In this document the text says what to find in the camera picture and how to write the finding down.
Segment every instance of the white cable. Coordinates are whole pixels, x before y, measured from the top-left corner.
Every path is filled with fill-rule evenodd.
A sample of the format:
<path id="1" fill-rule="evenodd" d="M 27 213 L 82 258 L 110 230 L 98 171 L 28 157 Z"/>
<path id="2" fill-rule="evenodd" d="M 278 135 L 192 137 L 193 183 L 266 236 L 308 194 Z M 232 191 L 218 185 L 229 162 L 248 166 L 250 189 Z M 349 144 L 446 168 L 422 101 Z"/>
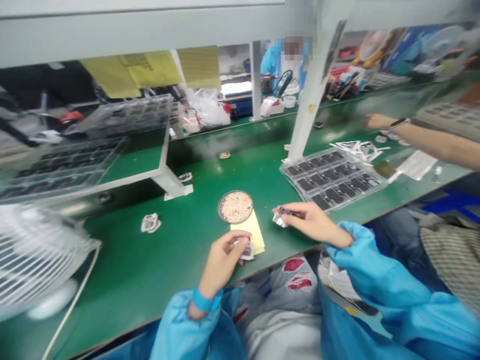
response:
<path id="1" fill-rule="evenodd" d="M 77 303 L 80 295 L 82 294 L 82 291 L 84 290 L 85 284 L 87 283 L 87 280 L 90 277 L 90 274 L 94 268 L 95 263 L 97 262 L 97 258 L 99 257 L 99 251 L 100 247 L 97 247 L 95 249 L 95 254 L 93 254 L 93 259 L 91 261 L 90 267 L 88 268 L 88 271 L 85 274 L 85 277 L 83 278 L 83 281 L 81 282 L 80 287 L 78 288 L 78 291 L 76 292 L 75 297 L 71 301 L 70 307 L 68 308 L 67 312 L 65 313 L 65 316 L 61 320 L 60 325 L 58 325 L 58 328 L 55 331 L 55 334 L 53 334 L 53 337 L 50 340 L 50 343 L 48 344 L 48 347 L 45 350 L 45 353 L 43 354 L 41 360 L 47 360 L 50 352 L 52 351 L 52 348 L 54 347 L 55 341 L 59 337 L 60 332 L 62 331 L 62 328 L 64 327 L 65 323 L 67 322 L 70 314 L 72 313 L 75 304 Z"/>

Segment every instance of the plastic bag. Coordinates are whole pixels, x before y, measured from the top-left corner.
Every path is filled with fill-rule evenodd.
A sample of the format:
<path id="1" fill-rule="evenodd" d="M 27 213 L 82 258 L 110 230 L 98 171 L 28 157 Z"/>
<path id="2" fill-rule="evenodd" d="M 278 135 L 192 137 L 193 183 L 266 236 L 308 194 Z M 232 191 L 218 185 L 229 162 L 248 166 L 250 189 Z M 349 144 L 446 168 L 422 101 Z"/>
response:
<path id="1" fill-rule="evenodd" d="M 216 89 L 200 89 L 190 98 L 190 106 L 196 110 L 200 122 L 208 128 L 229 125 L 232 121 L 218 101 Z"/>

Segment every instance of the factory workstation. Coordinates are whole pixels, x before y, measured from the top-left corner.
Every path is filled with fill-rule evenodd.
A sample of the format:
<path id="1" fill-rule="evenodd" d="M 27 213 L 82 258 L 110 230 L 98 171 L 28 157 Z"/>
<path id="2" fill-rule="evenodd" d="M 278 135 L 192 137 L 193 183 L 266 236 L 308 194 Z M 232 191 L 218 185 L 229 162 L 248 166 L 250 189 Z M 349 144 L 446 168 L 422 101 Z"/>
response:
<path id="1" fill-rule="evenodd" d="M 0 15 L 0 359 L 480 358 L 480 3 Z"/>

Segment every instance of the sticky note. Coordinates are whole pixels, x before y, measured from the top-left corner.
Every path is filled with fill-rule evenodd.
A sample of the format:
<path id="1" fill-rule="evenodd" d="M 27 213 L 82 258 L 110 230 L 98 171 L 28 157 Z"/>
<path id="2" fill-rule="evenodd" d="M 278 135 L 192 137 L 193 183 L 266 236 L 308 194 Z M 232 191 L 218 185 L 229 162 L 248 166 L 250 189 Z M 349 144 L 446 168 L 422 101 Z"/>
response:
<path id="1" fill-rule="evenodd" d="M 118 56 L 80 60 L 81 64 L 111 99 L 138 98 L 140 91 Z"/>
<path id="2" fill-rule="evenodd" d="M 153 51 L 120 56 L 139 89 L 182 83 L 170 51 Z"/>
<path id="3" fill-rule="evenodd" d="M 176 52 L 189 88 L 220 90 L 219 56 L 216 46 L 184 48 Z"/>
<path id="4" fill-rule="evenodd" d="M 251 212 L 250 217 L 242 223 L 230 224 L 231 230 L 244 230 L 251 233 L 250 241 L 253 244 L 253 255 L 261 254 L 265 251 L 264 238 L 260 231 L 259 221 L 255 210 Z"/>

